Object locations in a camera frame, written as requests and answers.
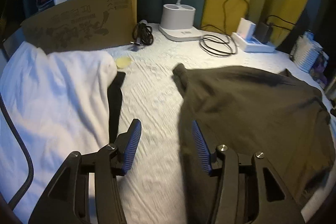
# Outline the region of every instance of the white box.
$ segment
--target white box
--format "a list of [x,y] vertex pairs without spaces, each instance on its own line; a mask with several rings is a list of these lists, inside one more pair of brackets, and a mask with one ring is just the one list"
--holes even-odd
[[253,22],[246,20],[245,18],[241,18],[237,29],[237,34],[245,40],[250,40],[255,26],[256,25]]

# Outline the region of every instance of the desk lamp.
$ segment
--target desk lamp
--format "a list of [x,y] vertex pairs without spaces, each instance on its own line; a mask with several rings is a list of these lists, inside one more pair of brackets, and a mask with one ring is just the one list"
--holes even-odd
[[165,4],[159,30],[173,41],[200,40],[203,34],[193,26],[195,12],[194,7],[181,4],[181,0],[176,4]]

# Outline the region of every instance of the charging cable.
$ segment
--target charging cable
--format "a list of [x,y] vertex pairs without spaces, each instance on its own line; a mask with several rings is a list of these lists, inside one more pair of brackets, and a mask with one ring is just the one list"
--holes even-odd
[[[225,5],[229,0],[225,0],[223,2],[223,13],[224,13],[224,32],[226,34],[226,9]],[[250,17],[250,4],[247,0],[243,0],[246,3],[246,13],[245,13],[245,19],[248,20]]]
[[[215,35],[206,34],[199,41],[199,46],[205,52],[207,52],[207,53],[209,53],[213,56],[216,56],[216,57],[225,57],[225,56],[231,56],[231,55],[236,54],[238,52],[237,44],[234,42],[234,40],[230,36],[228,36],[228,35],[225,35],[225,36],[227,37],[227,41],[225,41],[225,40],[223,40],[223,39],[221,39],[221,38],[219,38]],[[233,50],[233,48],[230,46],[230,40],[235,45],[235,50]],[[216,48],[210,47],[207,44],[207,42],[213,42],[213,43],[216,43],[216,44],[224,45],[228,49],[228,51],[225,52],[225,51],[221,51],[221,50],[218,50]]]
[[294,24],[294,23],[292,23],[292,22],[290,22],[290,21],[284,20],[284,19],[282,19],[281,17],[278,17],[278,16],[276,16],[276,15],[269,15],[269,16],[266,18],[266,20],[265,20],[265,23],[266,23],[266,24],[268,23],[268,20],[269,20],[269,18],[271,18],[271,17],[276,17],[276,18],[282,20],[283,22],[292,24],[292,25],[294,25],[294,26],[296,25],[296,24]]
[[10,207],[11,210],[14,210],[14,208],[16,207],[16,205],[19,203],[19,201],[21,200],[21,198],[24,196],[24,194],[27,192],[28,188],[30,187],[31,183],[33,182],[33,177],[34,177],[34,167],[33,167],[33,162],[32,159],[29,155],[29,152],[23,142],[23,140],[21,139],[19,133],[17,132],[13,121],[11,120],[8,111],[6,109],[6,106],[2,100],[2,96],[0,93],[0,109],[2,112],[2,115],[4,116],[9,129],[11,130],[11,132],[13,133],[16,141],[18,142],[23,154],[25,155],[27,164],[28,164],[28,176],[25,180],[25,182],[23,183],[23,185],[20,187],[20,189],[16,192],[16,194],[12,197],[12,199],[9,201],[8,206]]
[[153,28],[147,25],[147,21],[142,20],[133,29],[132,38],[137,46],[150,46],[153,44]]

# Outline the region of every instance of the small white box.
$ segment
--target small white box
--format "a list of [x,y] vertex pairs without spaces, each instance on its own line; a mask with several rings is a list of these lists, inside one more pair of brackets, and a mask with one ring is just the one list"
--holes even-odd
[[246,41],[235,32],[232,33],[231,37],[244,52],[274,52],[275,50],[275,46],[272,43],[268,42],[267,44],[263,44],[254,37]]
[[237,29],[237,34],[245,40],[250,40],[255,26],[256,25],[253,22],[246,20],[245,18],[241,18]]

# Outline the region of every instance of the black cable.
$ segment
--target black cable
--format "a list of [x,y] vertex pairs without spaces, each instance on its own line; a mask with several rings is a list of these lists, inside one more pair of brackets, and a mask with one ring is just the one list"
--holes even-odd
[[[223,2],[223,5],[222,5],[222,7],[223,7],[223,13],[224,13],[224,30],[221,30],[220,28],[218,28],[218,27],[216,27],[214,25],[211,25],[211,24],[207,24],[207,25],[201,26],[201,28],[213,27],[213,28],[221,31],[223,33],[223,35],[225,35],[227,37],[228,42],[225,42],[223,39],[221,39],[221,38],[219,38],[217,36],[214,36],[214,35],[211,35],[211,34],[206,34],[203,37],[203,39],[201,39],[199,41],[199,46],[201,47],[202,50],[204,50],[204,51],[206,51],[206,52],[208,52],[208,53],[210,53],[212,55],[215,55],[215,56],[230,56],[230,55],[234,55],[234,54],[237,53],[237,44],[232,39],[232,37],[230,35],[228,35],[227,32],[226,32],[226,7],[225,7],[225,5],[226,5],[226,3],[228,1],[229,0],[225,0]],[[249,15],[250,15],[250,4],[249,4],[249,2],[247,0],[243,0],[243,1],[245,1],[246,5],[247,5],[245,19],[248,19]],[[209,37],[214,37],[216,39],[219,39],[220,41],[216,41],[214,39],[210,39]],[[230,40],[235,45],[235,51],[233,51],[232,47],[229,45]],[[212,48],[212,47],[210,47],[209,45],[206,44],[206,41],[225,45],[230,50],[230,52],[224,52],[224,51],[220,51],[218,49]]]
[[286,28],[286,27],[282,27],[282,26],[278,26],[278,25],[274,25],[274,24],[272,24],[271,26],[272,26],[272,27],[277,27],[277,28],[280,28],[280,29],[284,29],[284,30],[291,31],[291,29],[288,29],[288,28]]
[[34,177],[34,167],[33,167],[33,162],[32,159],[29,155],[29,152],[23,142],[23,140],[21,139],[19,133],[17,132],[8,112],[6,109],[6,106],[2,100],[2,96],[0,93],[0,109],[1,112],[10,128],[10,130],[12,131],[16,141],[18,142],[23,154],[26,157],[27,160],[27,164],[28,164],[28,176],[26,181],[23,183],[23,185],[20,187],[20,189],[16,192],[16,194],[12,197],[12,199],[9,201],[8,206],[10,207],[11,210],[14,210],[14,208],[16,207],[16,205],[19,203],[19,201],[21,200],[21,198],[23,197],[23,195],[27,192],[28,188],[30,187],[32,181],[33,181],[33,177]]
[[206,28],[206,27],[212,27],[212,28],[215,28],[215,29],[217,29],[218,31],[221,31],[221,32],[224,34],[224,31],[223,31],[223,30],[221,30],[220,28],[216,27],[215,25],[211,25],[211,24],[203,25],[203,26],[201,26],[201,29],[202,29],[202,28]]
[[[226,9],[225,9],[225,5],[226,5],[226,3],[227,3],[228,1],[229,1],[229,0],[225,0],[225,1],[223,2],[223,5],[222,5],[222,7],[223,7],[223,12],[224,12],[224,33],[225,33],[225,34],[227,34],[227,32],[226,32]],[[248,19],[249,16],[250,16],[250,4],[249,4],[249,2],[248,2],[247,0],[243,0],[243,1],[245,1],[246,5],[247,5],[247,8],[246,8],[246,14],[245,14],[245,19]]]
[[282,20],[283,22],[286,22],[286,23],[289,23],[289,24],[292,24],[292,25],[296,25],[296,24],[294,24],[294,23],[292,23],[292,22],[290,22],[290,21],[287,21],[287,20],[284,20],[284,19],[282,19],[281,17],[278,17],[278,16],[276,16],[276,15],[269,15],[267,18],[266,18],[266,24],[267,24],[267,22],[268,22],[268,20],[269,20],[269,18],[270,17],[276,17],[276,18],[278,18],[278,19],[280,19],[280,20]]
[[[228,38],[228,41],[224,41],[223,39],[212,35],[212,34],[206,34],[204,35],[204,37],[199,41],[199,46],[201,47],[202,50],[215,55],[215,56],[231,56],[237,53],[237,44],[234,42],[234,40],[229,36],[229,35],[225,35]],[[232,47],[229,45],[230,44],[230,40],[234,43],[235,45],[235,51],[233,51]],[[220,51],[218,49],[212,48],[209,45],[206,44],[206,41],[209,42],[214,42],[217,44],[221,44],[226,46],[230,51],[229,52],[224,52],[224,51]]]
[[141,44],[145,46],[150,46],[153,44],[153,29],[151,26],[145,23],[138,23],[132,32],[132,38],[134,39],[135,44]]

